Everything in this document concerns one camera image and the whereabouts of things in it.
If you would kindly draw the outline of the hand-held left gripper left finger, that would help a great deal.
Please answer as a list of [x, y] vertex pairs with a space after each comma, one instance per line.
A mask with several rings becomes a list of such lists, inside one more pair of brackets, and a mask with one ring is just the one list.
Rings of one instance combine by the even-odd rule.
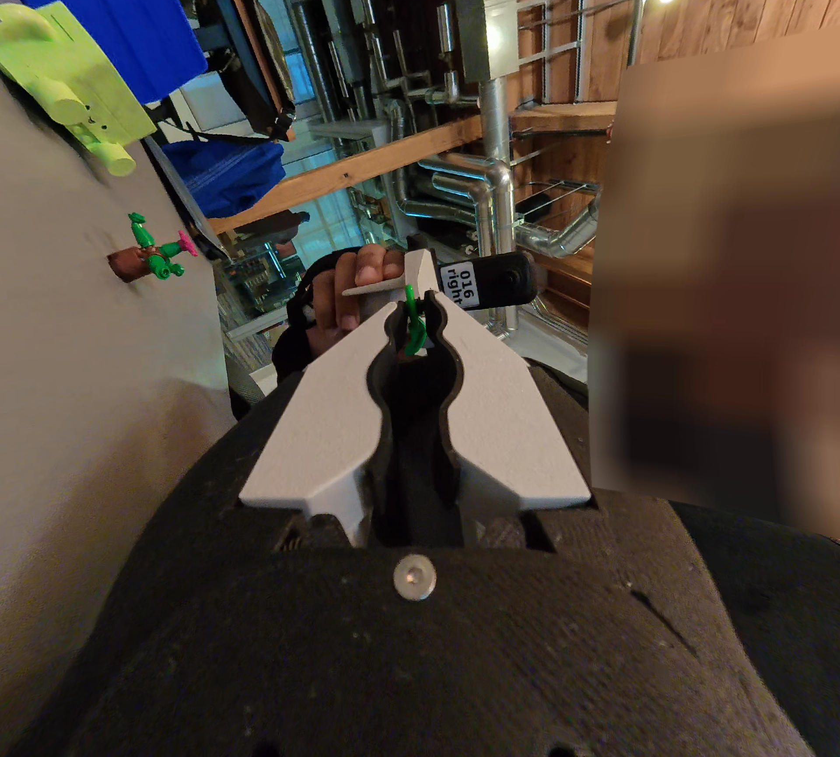
[[244, 505], [332, 515], [362, 545], [373, 509], [365, 474], [383, 436], [367, 376], [390, 343], [388, 319], [403, 309], [386, 303], [303, 372], [239, 493]]

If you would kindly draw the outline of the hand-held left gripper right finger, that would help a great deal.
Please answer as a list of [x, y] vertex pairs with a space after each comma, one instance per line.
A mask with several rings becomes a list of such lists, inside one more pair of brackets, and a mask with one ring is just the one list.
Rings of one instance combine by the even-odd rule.
[[427, 305], [442, 321], [435, 342], [455, 361], [443, 440], [458, 471], [464, 530], [586, 504], [591, 490], [525, 360], [443, 292], [430, 291]]

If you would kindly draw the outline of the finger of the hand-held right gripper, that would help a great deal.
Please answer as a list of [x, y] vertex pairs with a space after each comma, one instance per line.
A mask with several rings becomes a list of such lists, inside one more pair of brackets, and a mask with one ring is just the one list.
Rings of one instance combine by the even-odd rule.
[[415, 249], [404, 257], [403, 280], [405, 287], [411, 287], [417, 303], [424, 302], [430, 291], [438, 291], [438, 265], [430, 249]]

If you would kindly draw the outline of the green wheel stem piece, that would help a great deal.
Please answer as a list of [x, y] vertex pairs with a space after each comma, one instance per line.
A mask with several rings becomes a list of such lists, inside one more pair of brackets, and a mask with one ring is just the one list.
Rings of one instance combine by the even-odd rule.
[[406, 358], [423, 358], [427, 348], [427, 326], [421, 302], [412, 284], [405, 288], [406, 337], [403, 352]]

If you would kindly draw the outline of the person's right forearm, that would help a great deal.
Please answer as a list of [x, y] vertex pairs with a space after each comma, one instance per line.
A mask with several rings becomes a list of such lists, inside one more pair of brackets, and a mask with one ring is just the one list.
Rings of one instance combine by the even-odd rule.
[[280, 386], [290, 375], [299, 373], [317, 360], [333, 344], [334, 334], [317, 324], [288, 325], [278, 338], [271, 360]]

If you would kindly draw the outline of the person's right hand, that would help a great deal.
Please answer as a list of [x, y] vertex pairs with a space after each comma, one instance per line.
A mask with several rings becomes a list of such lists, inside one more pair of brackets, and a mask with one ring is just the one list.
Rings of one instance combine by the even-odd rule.
[[346, 297], [352, 288], [370, 286], [400, 277], [404, 253], [368, 244], [343, 252], [334, 266], [318, 273], [311, 282], [315, 323], [307, 330], [311, 357], [317, 359], [361, 324], [359, 299]]

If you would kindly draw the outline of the silver ventilation ducts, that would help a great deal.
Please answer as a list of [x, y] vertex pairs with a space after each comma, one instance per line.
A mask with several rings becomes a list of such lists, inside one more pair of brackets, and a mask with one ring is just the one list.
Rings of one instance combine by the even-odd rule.
[[553, 285], [519, 310], [492, 309], [490, 330], [512, 337], [518, 315], [572, 335], [585, 329], [581, 279], [563, 294], [568, 265], [595, 236], [595, 174], [558, 153], [606, 140], [606, 105], [585, 102], [585, 0], [293, 0], [324, 129], [357, 139], [372, 168], [347, 163], [349, 189], [384, 187], [385, 213], [405, 243], [428, 232], [438, 253], [476, 239], [480, 255], [524, 249]]

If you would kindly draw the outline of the small brick flower plant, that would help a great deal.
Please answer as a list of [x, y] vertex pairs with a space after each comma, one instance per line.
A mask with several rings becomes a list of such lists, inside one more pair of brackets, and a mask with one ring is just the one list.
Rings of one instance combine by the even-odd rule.
[[146, 218], [135, 212], [128, 214], [135, 241], [134, 246], [120, 249], [107, 256], [114, 275], [129, 284], [148, 276], [166, 280], [172, 276], [181, 277], [184, 267], [175, 261], [182, 253], [198, 257], [199, 252], [184, 231], [176, 241], [158, 245], [145, 227]]

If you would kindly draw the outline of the black framed wooden desk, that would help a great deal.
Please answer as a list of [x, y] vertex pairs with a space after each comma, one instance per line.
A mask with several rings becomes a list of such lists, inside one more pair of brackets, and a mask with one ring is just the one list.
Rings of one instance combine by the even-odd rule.
[[245, 115], [252, 131], [289, 142], [296, 104], [275, 26], [259, 0], [179, 0], [210, 71]]

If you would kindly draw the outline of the person's black jacket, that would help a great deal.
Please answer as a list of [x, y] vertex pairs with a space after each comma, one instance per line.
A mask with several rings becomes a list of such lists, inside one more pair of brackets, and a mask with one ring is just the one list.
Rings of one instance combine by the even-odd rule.
[[562, 561], [541, 687], [574, 755], [838, 755], [838, 546], [594, 489], [530, 513]]

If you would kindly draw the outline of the lime green toy pot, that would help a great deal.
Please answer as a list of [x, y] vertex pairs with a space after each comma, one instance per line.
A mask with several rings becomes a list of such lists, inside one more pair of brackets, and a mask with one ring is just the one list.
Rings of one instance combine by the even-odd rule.
[[135, 170], [126, 147], [152, 134], [154, 123], [62, 2], [1, 5], [1, 67], [110, 174]]

